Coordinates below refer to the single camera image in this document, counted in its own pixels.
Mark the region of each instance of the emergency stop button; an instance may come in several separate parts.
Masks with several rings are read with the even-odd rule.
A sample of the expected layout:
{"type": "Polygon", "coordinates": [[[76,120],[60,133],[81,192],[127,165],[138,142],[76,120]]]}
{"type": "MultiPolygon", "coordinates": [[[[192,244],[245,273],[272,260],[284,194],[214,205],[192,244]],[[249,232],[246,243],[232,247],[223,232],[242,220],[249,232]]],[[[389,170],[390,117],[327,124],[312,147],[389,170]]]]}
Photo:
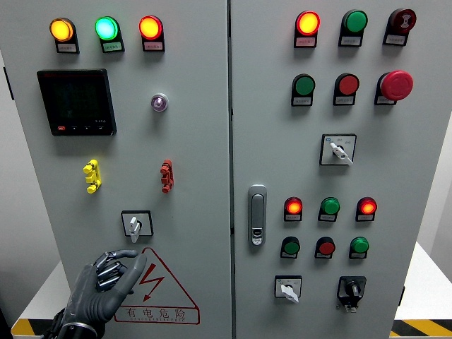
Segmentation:
{"type": "Polygon", "coordinates": [[[374,104],[395,105],[411,93],[413,85],[412,76],[407,71],[385,73],[377,84],[374,104]]]}

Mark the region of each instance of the white wall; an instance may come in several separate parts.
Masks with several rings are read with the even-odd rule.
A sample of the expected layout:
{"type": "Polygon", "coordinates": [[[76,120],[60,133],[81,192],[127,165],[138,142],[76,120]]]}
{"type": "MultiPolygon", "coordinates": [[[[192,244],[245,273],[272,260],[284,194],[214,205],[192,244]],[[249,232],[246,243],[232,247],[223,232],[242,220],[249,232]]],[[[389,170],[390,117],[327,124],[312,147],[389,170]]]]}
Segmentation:
{"type": "Polygon", "coordinates": [[[9,326],[59,262],[0,53],[0,307],[9,326]]]}

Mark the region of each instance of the red triangle warning sign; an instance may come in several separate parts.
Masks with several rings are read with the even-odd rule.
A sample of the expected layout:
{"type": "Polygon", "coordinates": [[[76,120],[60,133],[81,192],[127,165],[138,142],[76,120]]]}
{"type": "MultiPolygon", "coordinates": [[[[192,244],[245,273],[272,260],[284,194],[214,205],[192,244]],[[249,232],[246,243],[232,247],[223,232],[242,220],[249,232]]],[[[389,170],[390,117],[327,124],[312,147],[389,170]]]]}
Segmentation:
{"type": "Polygon", "coordinates": [[[119,323],[180,323],[198,325],[200,312],[163,260],[149,247],[141,279],[114,315],[119,323]]]}

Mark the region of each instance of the red indicator light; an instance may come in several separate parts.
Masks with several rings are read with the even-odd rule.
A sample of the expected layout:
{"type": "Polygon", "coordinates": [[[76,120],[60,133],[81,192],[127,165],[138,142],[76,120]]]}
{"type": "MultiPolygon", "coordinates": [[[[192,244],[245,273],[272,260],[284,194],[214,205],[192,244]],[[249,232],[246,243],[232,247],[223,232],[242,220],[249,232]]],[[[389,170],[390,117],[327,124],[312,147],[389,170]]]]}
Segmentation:
{"type": "Polygon", "coordinates": [[[388,73],[380,84],[381,94],[389,100],[405,99],[412,90],[414,80],[406,71],[392,71],[388,73]]]}
{"type": "Polygon", "coordinates": [[[303,35],[314,35],[320,27],[320,16],[313,11],[305,11],[297,18],[297,29],[303,35]]]}
{"type": "Polygon", "coordinates": [[[285,210],[289,214],[300,214],[303,209],[302,201],[298,198],[288,198],[285,202],[285,210]]]}
{"type": "Polygon", "coordinates": [[[372,198],[363,198],[359,202],[359,210],[362,214],[371,215],[376,211],[376,202],[372,198]]]}
{"type": "Polygon", "coordinates": [[[147,40],[155,40],[161,36],[163,25],[156,16],[145,16],[138,24],[141,36],[147,40]]]}
{"type": "Polygon", "coordinates": [[[351,95],[358,90],[359,81],[356,76],[344,76],[339,82],[339,91],[344,95],[351,95]]]}
{"type": "Polygon", "coordinates": [[[320,245],[320,247],[319,247],[320,253],[323,254],[324,256],[329,256],[335,250],[336,250],[336,247],[331,242],[326,242],[326,243],[320,245]]]}

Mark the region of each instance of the digital meter display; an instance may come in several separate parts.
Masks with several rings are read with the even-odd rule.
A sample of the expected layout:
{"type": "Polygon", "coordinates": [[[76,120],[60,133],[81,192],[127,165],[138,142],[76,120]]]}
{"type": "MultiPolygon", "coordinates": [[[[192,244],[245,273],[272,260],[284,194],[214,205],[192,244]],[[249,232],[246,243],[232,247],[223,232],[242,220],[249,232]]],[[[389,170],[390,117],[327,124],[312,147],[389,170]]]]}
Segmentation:
{"type": "Polygon", "coordinates": [[[105,69],[37,72],[54,136],[111,136],[116,133],[105,69]]]}

